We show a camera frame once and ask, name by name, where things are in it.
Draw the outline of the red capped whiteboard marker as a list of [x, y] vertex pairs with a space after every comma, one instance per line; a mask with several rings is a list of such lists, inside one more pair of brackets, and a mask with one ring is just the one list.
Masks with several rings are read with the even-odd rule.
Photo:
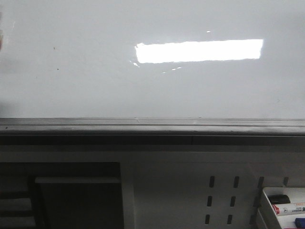
[[297, 215], [305, 213], [305, 203], [273, 204], [272, 208], [277, 216]]

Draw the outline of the blue capped whiteboard marker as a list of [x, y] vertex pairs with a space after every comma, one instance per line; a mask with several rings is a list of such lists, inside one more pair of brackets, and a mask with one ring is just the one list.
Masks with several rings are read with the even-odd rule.
[[305, 218], [296, 218], [295, 226], [297, 229], [304, 229], [305, 228]]

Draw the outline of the white pegboard panel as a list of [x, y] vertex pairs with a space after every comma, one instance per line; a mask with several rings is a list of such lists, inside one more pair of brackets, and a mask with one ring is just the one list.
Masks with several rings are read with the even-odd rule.
[[139, 152], [121, 163], [127, 229], [254, 229], [264, 187], [303, 187], [300, 152]]

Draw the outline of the white marker tray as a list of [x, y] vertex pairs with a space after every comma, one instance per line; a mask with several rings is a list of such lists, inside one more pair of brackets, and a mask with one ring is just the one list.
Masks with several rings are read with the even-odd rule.
[[284, 194], [289, 196], [291, 203], [305, 202], [303, 187], [265, 187], [263, 188], [260, 207], [258, 208], [257, 226], [260, 229], [296, 229], [295, 219], [304, 218], [305, 214], [277, 216], [268, 196]]

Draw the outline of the white whiteboard with grey frame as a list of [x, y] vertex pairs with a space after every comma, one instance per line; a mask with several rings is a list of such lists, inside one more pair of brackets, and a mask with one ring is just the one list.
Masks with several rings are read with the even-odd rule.
[[3, 0], [0, 132], [305, 133], [302, 0]]

